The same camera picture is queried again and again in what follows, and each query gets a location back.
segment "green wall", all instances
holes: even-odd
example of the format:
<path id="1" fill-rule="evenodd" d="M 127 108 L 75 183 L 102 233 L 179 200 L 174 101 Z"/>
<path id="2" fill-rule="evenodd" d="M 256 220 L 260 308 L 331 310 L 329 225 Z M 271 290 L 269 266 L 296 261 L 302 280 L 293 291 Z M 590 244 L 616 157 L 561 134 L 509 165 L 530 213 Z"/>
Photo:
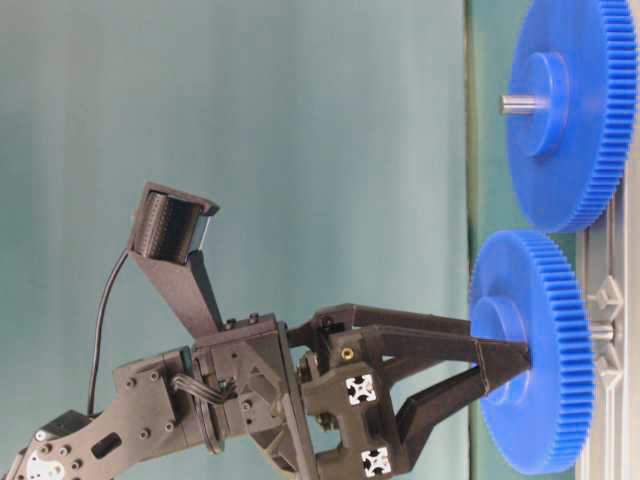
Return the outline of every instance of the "green wall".
<path id="1" fill-rule="evenodd" d="M 222 206 L 205 254 L 227 317 L 466 315 L 462 2 L 4 0 L 0 65 L 0 465 L 84 408 L 98 296 L 146 180 Z M 98 406 L 112 368 L 189 343 L 127 265 Z M 468 468 L 464 411 L 409 478 Z M 277 478 L 246 440 L 122 478 L 182 476 Z"/>
<path id="2" fill-rule="evenodd" d="M 511 58 L 530 0 L 467 0 L 468 34 L 468 180 L 471 257 L 492 233 L 527 228 L 511 188 L 505 125 L 499 96 L 507 91 Z M 568 258 L 575 258 L 574 237 L 553 236 Z M 519 480 L 490 438 L 482 412 L 471 414 L 471 471 L 474 480 Z M 526 442 L 527 432 L 522 432 Z M 573 472 L 536 479 L 571 480 Z"/>

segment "screw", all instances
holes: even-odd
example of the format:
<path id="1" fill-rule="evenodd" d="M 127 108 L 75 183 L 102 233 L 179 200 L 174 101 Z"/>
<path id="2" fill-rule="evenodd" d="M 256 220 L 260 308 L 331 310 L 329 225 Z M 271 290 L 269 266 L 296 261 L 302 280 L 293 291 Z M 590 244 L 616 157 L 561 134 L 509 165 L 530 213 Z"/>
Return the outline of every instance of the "screw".
<path id="1" fill-rule="evenodd" d="M 331 415 L 328 413 L 318 415 L 316 417 L 316 422 L 318 422 L 318 425 L 320 425 L 325 432 L 331 430 Z"/>
<path id="2" fill-rule="evenodd" d="M 306 358 L 300 359 L 297 373 L 298 373 L 298 379 L 300 380 L 301 383 L 305 383 L 311 380 L 311 372 L 309 371 L 309 362 L 307 362 Z"/>
<path id="3" fill-rule="evenodd" d="M 343 360 L 348 362 L 349 360 L 353 360 L 353 357 L 356 356 L 356 352 L 353 351 L 353 348 L 347 347 L 342 349 L 340 356 L 342 356 Z"/>

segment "spur gear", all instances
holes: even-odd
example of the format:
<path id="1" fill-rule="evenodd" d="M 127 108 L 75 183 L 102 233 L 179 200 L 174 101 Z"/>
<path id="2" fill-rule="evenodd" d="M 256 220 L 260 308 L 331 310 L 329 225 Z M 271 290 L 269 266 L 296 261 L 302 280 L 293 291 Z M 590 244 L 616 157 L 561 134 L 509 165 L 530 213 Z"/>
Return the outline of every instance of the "spur gear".
<path id="1" fill-rule="evenodd" d="M 624 175 L 637 45 L 627 0 L 534 0 L 513 60 L 507 149 L 525 216 L 546 232 L 594 223 Z"/>
<path id="2" fill-rule="evenodd" d="M 480 402 L 491 435 L 519 472 L 570 468 L 594 401 L 591 334 L 581 292 L 560 249 L 535 231 L 493 235 L 476 261 L 471 333 L 526 342 L 531 370 Z"/>

